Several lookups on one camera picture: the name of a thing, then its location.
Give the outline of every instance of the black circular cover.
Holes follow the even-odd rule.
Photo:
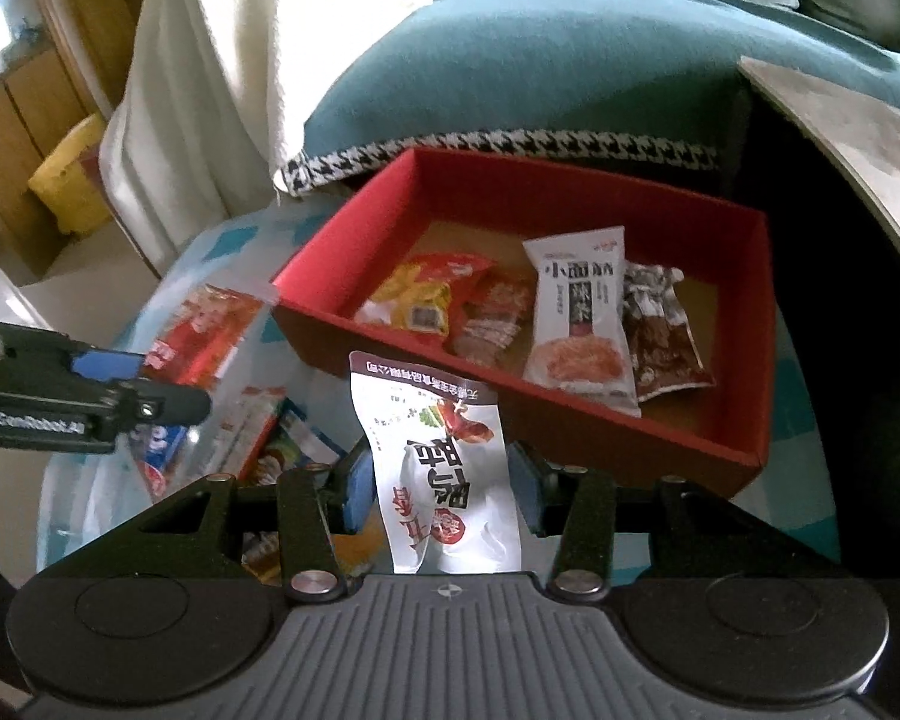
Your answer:
[[[253,656],[270,627],[266,591],[252,579],[37,577],[7,615],[36,688],[111,706],[204,689]]]
[[[815,704],[859,688],[889,620],[857,579],[641,579],[626,591],[636,649],[671,679],[739,704]]]

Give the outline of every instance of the cabinet door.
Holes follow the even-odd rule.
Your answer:
[[[53,214],[26,189],[26,180],[42,161],[0,84],[0,217],[18,242],[26,264],[38,274],[50,266],[66,241]]]
[[[7,78],[7,89],[44,157],[86,116],[53,49],[13,71]]]

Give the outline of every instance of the yellow bag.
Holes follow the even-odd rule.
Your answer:
[[[106,122],[88,116],[66,134],[26,184],[53,215],[60,232],[88,235],[110,218],[97,185],[87,176],[80,155],[103,139]]]

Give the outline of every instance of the red circular stamp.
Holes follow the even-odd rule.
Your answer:
[[[434,512],[434,524],[430,527],[430,535],[442,544],[456,544],[466,531],[463,520],[450,509],[437,509]]]

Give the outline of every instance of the metal screw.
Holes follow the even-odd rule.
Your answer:
[[[307,595],[323,595],[336,586],[337,577],[329,571],[300,571],[290,580],[290,587]]]
[[[571,568],[557,575],[554,586],[571,595],[592,595],[604,586],[604,580],[593,571]]]

